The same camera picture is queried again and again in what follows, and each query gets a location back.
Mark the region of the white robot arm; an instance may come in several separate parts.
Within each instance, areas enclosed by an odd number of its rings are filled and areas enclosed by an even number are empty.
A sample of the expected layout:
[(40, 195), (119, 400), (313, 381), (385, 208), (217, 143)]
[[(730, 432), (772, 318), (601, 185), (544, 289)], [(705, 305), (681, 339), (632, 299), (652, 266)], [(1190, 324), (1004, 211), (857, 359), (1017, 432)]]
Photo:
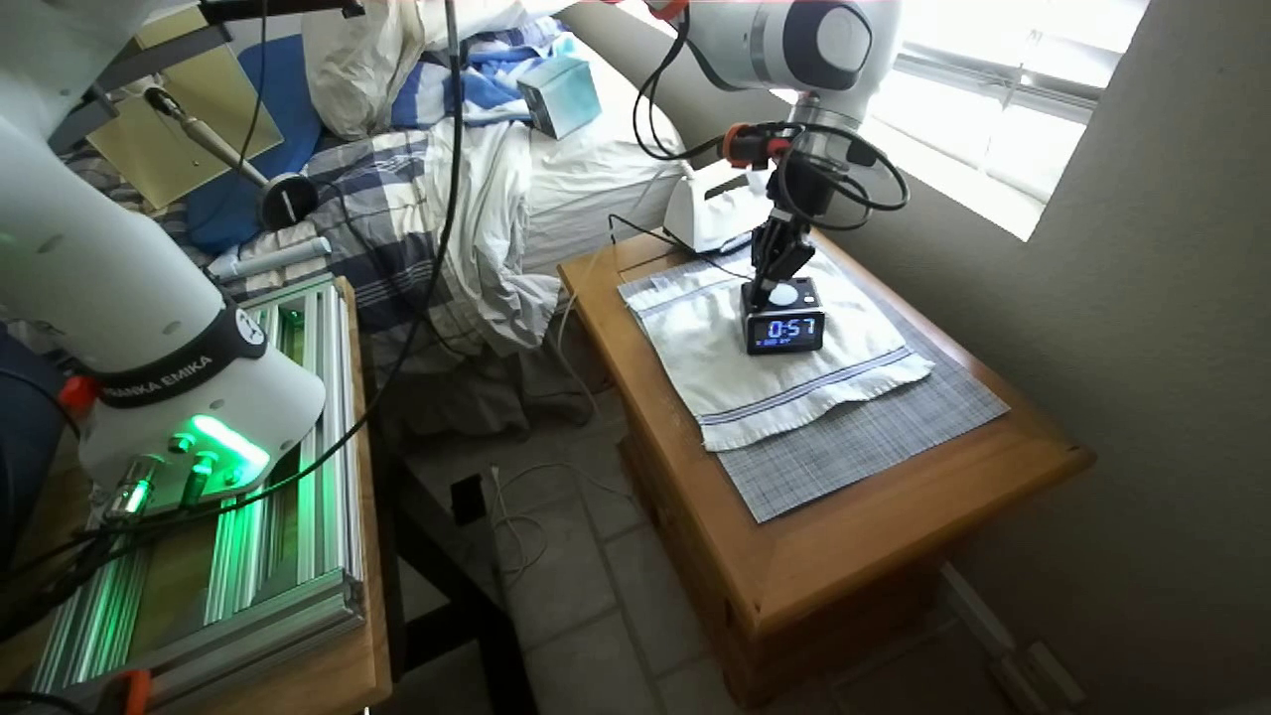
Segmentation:
[[(183, 446), (209, 483), (257, 483), (326, 384), (172, 236), (81, 180), (50, 136), (162, 0), (0, 0), (0, 302), (99, 384), (82, 470), (110, 483)], [(903, 0), (649, 0), (727, 89), (801, 89), (850, 110), (893, 58)]]

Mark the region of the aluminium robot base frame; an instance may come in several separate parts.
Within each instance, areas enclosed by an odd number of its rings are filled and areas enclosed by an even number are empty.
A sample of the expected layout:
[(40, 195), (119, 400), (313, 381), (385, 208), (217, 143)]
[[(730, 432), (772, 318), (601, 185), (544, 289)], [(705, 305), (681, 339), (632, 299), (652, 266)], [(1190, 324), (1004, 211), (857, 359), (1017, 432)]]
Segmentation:
[(339, 279), (257, 294), (269, 342), (313, 371), (326, 413), (276, 473), (216, 520), (126, 547), (54, 614), (35, 691), (82, 697), (138, 669), (155, 707), (217, 697), (313, 697), (362, 707), (372, 691), (366, 618), (366, 437), (355, 289)]

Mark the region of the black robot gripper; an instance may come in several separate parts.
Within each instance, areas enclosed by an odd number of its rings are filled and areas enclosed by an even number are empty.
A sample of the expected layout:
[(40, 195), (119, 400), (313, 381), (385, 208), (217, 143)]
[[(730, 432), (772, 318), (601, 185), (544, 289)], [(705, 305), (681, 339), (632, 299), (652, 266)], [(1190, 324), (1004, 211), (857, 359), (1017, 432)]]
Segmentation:
[(791, 154), (765, 180), (772, 216), (752, 229), (752, 269), (759, 283), (796, 279), (813, 245), (806, 242), (812, 226), (828, 216), (838, 176), (806, 154)]

